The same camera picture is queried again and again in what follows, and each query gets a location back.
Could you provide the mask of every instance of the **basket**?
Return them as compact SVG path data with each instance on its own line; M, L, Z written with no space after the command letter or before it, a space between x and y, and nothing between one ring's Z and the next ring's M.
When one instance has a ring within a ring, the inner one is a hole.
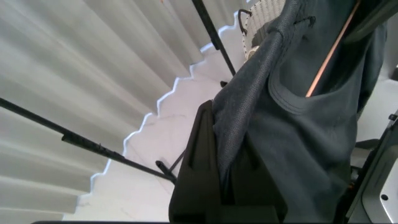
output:
M260 0L250 10L240 9L238 11L239 27L242 32L242 43L244 56L248 60L258 49L261 42L266 38L267 27L280 16L285 0ZM247 14L242 24L241 13Z

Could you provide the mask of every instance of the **white curtain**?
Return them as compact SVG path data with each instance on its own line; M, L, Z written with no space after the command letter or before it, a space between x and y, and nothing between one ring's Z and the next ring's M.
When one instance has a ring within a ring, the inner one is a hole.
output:
M217 29L246 0L204 0ZM210 42L191 1L1 0L0 97L111 150ZM0 220L60 220L108 162L0 108Z

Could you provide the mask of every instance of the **screw hole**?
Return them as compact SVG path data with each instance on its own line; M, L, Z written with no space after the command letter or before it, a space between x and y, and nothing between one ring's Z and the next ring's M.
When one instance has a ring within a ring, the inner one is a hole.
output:
M388 196L387 195L381 195L381 199L388 200Z

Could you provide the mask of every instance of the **black metal frame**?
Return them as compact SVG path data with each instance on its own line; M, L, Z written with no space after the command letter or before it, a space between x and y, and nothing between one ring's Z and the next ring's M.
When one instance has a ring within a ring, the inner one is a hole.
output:
M213 22L211 21L210 15L208 14L208 12L206 10L206 7L205 7L203 1L202 0L192 0L192 3L195 6L195 9L197 10L197 12L199 13L200 19L201 19L203 25L206 27L207 33L209 34L211 42L213 43L215 49L221 51L221 54L223 55L224 60L227 64L230 72L232 73L232 76L235 75L235 69L228 57L228 54L226 53L224 45L217 33L216 28L214 27ZM224 87L227 83L221 82L220 84L222 87ZM89 139L84 138L83 136L80 136L79 134L76 134L64 127L61 127L45 118L43 118L37 114L34 114L24 108L21 108L20 106L17 106L14 103L11 103L3 98L0 98L0 106L9 111L12 111L16 114L19 114L27 119L35 121L36 123L39 123L39 124L49 128L49 129L52 129L58 133L63 134L63 137L61 138L61 140L64 142L67 142L74 146L80 147L87 151L94 152L96 154L107 157L114 161L123 163L127 166L131 166L135 169L141 170L148 174L152 174L157 177L169 180L173 184L177 180L176 176L173 175L172 171L175 169L177 164L182 160L185 150L181 153L181 155L177 158L177 160L171 165L171 167L169 169L166 167L166 165L162 161L156 161L155 162L156 166L163 172L163 173L161 173L161 172L157 172L156 170L153 170L151 168L148 168L146 166L140 165L136 162L130 161L129 159L126 159L120 153L111 151L111 150L101 146L101 144L97 144L93 141L90 141Z

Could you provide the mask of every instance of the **orange stick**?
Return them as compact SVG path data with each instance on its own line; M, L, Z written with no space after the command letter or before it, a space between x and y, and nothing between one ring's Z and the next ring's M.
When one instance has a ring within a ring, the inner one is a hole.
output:
M330 51L328 53L328 56L326 57L325 61L322 63L322 66L319 68L319 71L318 71L317 75L315 76L315 79L312 81L311 87L308 90L308 92L305 95L305 97L310 97L312 95L312 92L314 91L315 87L317 86L319 79L321 79L323 71L325 71L325 68L326 68L326 66L329 63L329 60L330 60L331 56L335 52L336 47L337 47L338 43L340 42L342 36L344 35L344 32L346 31L349 23L351 22L351 20L352 20L352 18L354 16L354 13L357 10L358 6L359 6L359 1L355 4L354 9L352 10L351 14L348 16L348 19L347 19L346 23L344 24L342 30L340 31L340 34L338 35L335 43L331 47L331 49L330 49Z

